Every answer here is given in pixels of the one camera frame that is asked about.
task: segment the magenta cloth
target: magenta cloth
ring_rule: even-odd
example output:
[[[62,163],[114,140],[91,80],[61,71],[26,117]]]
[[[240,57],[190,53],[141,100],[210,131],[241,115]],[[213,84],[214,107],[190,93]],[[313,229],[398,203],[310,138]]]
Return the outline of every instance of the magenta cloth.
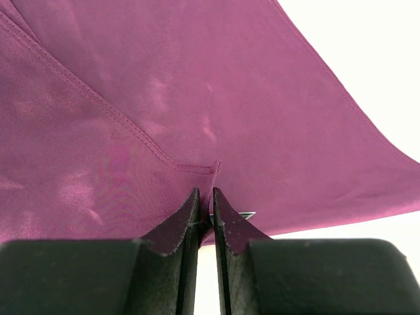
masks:
[[[139,237],[196,186],[270,235],[420,210],[275,0],[0,0],[0,99],[2,242]]]

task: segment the stitched seam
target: stitched seam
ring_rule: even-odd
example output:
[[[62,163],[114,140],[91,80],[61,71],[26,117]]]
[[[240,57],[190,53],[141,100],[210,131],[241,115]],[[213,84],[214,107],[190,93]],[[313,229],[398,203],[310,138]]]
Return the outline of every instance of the stitched seam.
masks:
[[[270,3],[271,7],[276,11],[277,15],[285,22],[287,27],[291,30],[293,35],[308,49],[308,51],[311,53],[311,55],[315,58],[315,60],[319,63],[319,65],[324,69],[324,71],[328,74],[330,78],[334,81],[335,85],[338,87],[341,95],[345,98],[347,103],[350,105],[350,107],[363,119],[363,121],[369,126],[369,128],[373,131],[374,135],[378,137],[383,144],[385,144],[388,149],[390,149],[392,152],[394,152],[397,156],[402,158],[404,161],[412,164],[413,166],[416,166],[420,168],[420,163],[417,161],[411,159],[410,157],[406,156],[402,153],[397,147],[395,147],[386,137],[383,135],[378,128],[369,120],[369,118],[366,116],[365,113],[360,113],[360,108],[356,108],[355,105],[358,107],[358,105],[355,103],[355,101],[352,99],[351,95],[347,92],[347,90],[343,87],[343,85],[339,82],[337,77],[332,73],[332,71],[328,68],[328,66],[325,64],[325,62],[322,60],[321,56],[313,49],[312,46],[308,43],[306,39],[302,39],[299,33],[296,33],[295,26],[293,26],[292,21],[290,18],[286,15],[284,10],[281,8],[280,4],[277,3],[277,0],[267,0],[268,3]]]
[[[18,10],[17,6],[10,1],[10,5],[16,10],[16,12],[19,14],[19,16],[21,17],[22,21],[25,23],[25,25],[28,27],[28,29],[31,31],[31,34],[27,34],[29,37],[32,37],[32,39],[36,42],[39,43],[39,45],[42,46],[41,41],[39,40],[38,36],[35,34],[35,32],[33,31],[33,29],[30,27],[30,25],[25,21],[22,13],[20,13],[20,11]]]
[[[3,20],[5,20],[6,22],[8,22],[13,28],[15,28],[20,34],[22,34],[26,39],[28,39],[36,48],[38,48],[46,57],[49,57],[48,54],[46,52],[43,52],[43,49],[41,47],[38,47],[38,44],[33,42],[33,39],[31,39],[30,37],[28,37],[24,32],[22,32],[19,28],[17,28],[12,22],[8,21],[8,18],[3,15],[3,13],[0,12],[0,16],[3,18]],[[16,34],[13,34],[7,27],[5,27],[5,24],[2,23],[2,26],[4,27],[4,29],[9,32],[12,36],[14,36],[23,46],[25,46],[28,50],[32,51],[35,55],[38,56],[38,59],[44,61],[44,63],[46,63],[46,65],[55,73],[58,74],[62,79],[66,80],[66,83],[69,83],[75,90],[77,90],[78,92],[80,92],[85,98],[89,99],[91,102],[93,102],[98,108],[100,108],[103,112],[105,112],[109,117],[111,117],[113,120],[115,120],[118,124],[120,124],[122,127],[124,127],[126,130],[128,130],[132,135],[134,135],[136,138],[138,138],[141,142],[143,142],[150,151],[152,151],[152,153],[159,159],[161,160],[164,164],[166,164],[166,166],[170,167],[171,169],[174,169],[176,171],[184,171],[184,172],[188,172],[188,173],[194,173],[194,174],[199,174],[199,175],[210,175],[213,174],[213,170],[211,169],[211,167],[206,167],[206,166],[200,166],[200,165],[186,165],[186,164],[181,164],[178,163],[176,161],[174,161],[173,159],[171,159],[169,156],[167,156],[162,150],[161,148],[159,148],[157,146],[156,143],[154,143],[150,137],[143,131],[141,130],[138,126],[136,126],[132,121],[130,121],[128,118],[126,118],[123,114],[119,113],[115,108],[113,108],[110,104],[108,104],[107,102],[103,101],[95,92],[93,92],[90,88],[88,88],[88,86],[86,86],[83,82],[81,82],[78,78],[76,78],[76,76],[74,74],[72,74],[69,70],[67,70],[65,67],[63,67],[63,65],[61,65],[59,62],[57,62],[56,60],[54,60],[51,56],[49,57],[49,60],[52,60],[55,64],[57,64],[61,70],[63,70],[67,76],[70,76],[71,78],[73,78],[73,80],[75,81],[75,83],[78,83],[79,85],[81,85],[83,88],[85,88],[86,90],[88,90],[93,96],[95,96],[101,103],[103,103],[104,105],[106,105],[107,107],[109,107],[109,109],[111,111],[113,111],[115,114],[117,114],[121,119],[123,119],[126,123],[129,124],[129,126],[131,128],[134,128],[136,131],[138,131],[140,133],[140,136],[136,135],[136,133],[134,133],[132,130],[130,130],[126,125],[122,124],[119,120],[117,120],[112,113],[110,113],[107,109],[105,109],[104,107],[102,107],[97,101],[93,100],[91,97],[89,97],[87,94],[83,93],[82,90],[80,90],[76,85],[74,85],[73,83],[70,82],[69,79],[66,79],[66,77],[64,75],[62,75],[59,71],[57,71],[57,69],[53,68],[51,66],[51,64],[49,63],[48,60],[45,60],[44,57],[41,57],[35,50],[33,50],[31,47],[27,46],[25,42],[23,42]],[[204,172],[204,170],[202,170],[201,172],[194,172],[194,171],[189,171],[186,169],[177,169],[174,166],[171,166],[168,164],[167,161],[170,161],[171,163],[175,164],[175,166],[178,167],[191,167],[191,168],[200,168],[200,169],[207,169],[208,172]]]

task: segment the satin fabric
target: satin fabric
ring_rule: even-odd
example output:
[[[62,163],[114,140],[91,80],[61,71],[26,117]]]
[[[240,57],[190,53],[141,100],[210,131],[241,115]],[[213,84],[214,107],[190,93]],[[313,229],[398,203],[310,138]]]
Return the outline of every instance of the satin fabric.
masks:
[[[1,241],[139,237],[195,186],[270,235],[420,209],[419,164],[275,0],[0,10]]]

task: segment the purple fabric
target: purple fabric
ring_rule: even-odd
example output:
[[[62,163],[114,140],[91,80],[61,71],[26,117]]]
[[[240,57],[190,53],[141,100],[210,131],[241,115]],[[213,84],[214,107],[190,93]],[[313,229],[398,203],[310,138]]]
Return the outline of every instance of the purple fabric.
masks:
[[[0,241],[139,237],[195,186],[271,235],[420,209],[419,164],[275,0],[0,10]]]

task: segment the white background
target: white background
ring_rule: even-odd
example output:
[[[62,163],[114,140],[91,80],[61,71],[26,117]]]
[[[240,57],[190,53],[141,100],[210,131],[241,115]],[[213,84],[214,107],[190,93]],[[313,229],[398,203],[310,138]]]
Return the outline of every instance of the white background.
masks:
[[[279,2],[378,129],[420,161],[420,1]],[[388,240],[420,280],[420,212],[276,238]],[[220,314],[218,290],[215,248],[205,246],[198,256],[194,313]]]

